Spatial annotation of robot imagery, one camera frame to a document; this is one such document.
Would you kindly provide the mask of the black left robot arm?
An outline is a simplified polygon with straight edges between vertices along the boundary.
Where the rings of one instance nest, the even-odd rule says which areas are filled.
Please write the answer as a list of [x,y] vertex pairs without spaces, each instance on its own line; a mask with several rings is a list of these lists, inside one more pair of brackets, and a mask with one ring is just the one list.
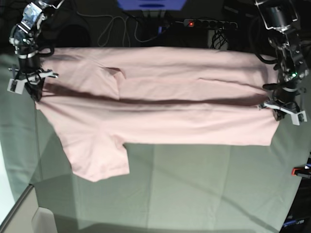
[[[305,90],[300,83],[310,70],[302,52],[298,30],[294,26],[298,21],[294,3],[291,0],[257,0],[255,6],[260,16],[254,21],[261,20],[264,27],[272,31],[268,42],[276,51],[276,59],[266,60],[258,52],[255,55],[263,63],[274,65],[277,71],[277,81],[262,87],[269,92],[269,99],[259,108],[272,109],[277,121],[289,115],[292,124],[299,126],[307,121],[306,112],[302,109]],[[300,102],[296,102],[297,97],[300,97]]]

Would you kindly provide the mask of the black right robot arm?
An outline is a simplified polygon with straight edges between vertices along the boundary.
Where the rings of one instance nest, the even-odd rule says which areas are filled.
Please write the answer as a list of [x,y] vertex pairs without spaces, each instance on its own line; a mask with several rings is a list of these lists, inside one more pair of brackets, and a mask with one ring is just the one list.
[[52,56],[54,47],[38,45],[38,38],[44,21],[52,17],[62,4],[62,0],[34,0],[24,8],[21,22],[12,28],[9,37],[18,66],[8,68],[12,78],[7,91],[21,95],[25,90],[33,101],[39,102],[45,79],[58,77],[51,69],[44,70],[40,60]]

